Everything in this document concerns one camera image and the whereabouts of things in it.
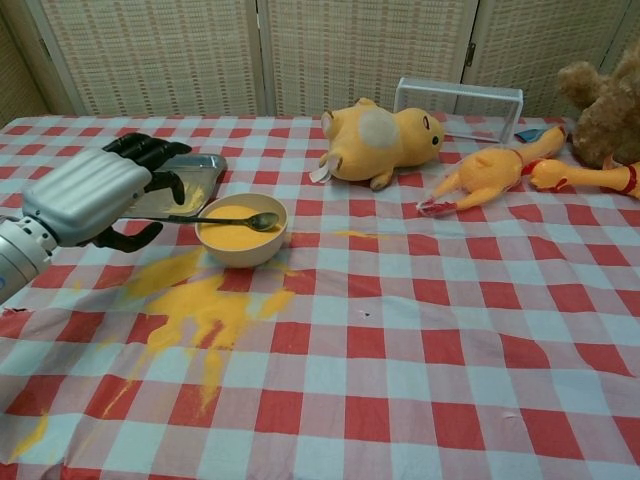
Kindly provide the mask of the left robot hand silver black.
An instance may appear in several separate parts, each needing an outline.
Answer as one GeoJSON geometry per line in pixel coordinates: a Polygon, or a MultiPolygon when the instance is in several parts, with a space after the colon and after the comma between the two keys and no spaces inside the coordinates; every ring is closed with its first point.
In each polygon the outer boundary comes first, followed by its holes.
{"type": "Polygon", "coordinates": [[[37,219],[61,247],[92,243],[125,253],[151,243],[163,225],[154,221],[134,235],[113,228],[144,194],[170,189],[185,201],[180,177],[160,167],[191,147],[144,133],[127,133],[106,146],[86,149],[51,170],[22,192],[22,212],[37,219]]]}

